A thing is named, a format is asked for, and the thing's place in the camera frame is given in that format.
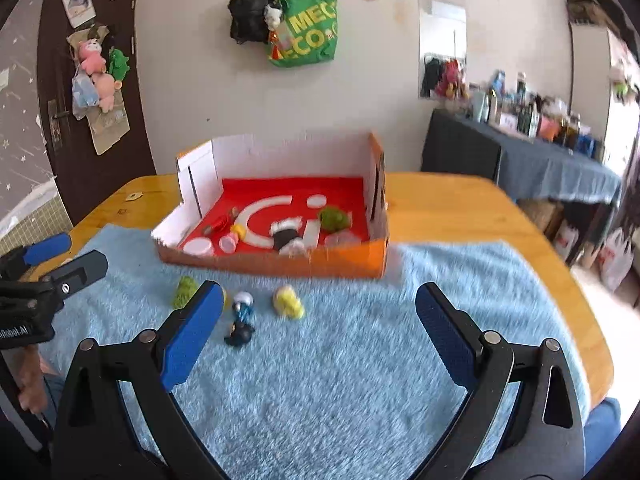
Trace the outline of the person's hand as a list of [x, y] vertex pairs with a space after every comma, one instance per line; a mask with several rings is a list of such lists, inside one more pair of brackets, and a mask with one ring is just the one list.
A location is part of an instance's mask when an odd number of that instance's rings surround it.
[[40, 414], [47, 406], [47, 395], [44, 391], [43, 372], [46, 367], [40, 358], [36, 346], [24, 348], [24, 359], [18, 377], [20, 378], [21, 393], [18, 396], [21, 408], [32, 414]]

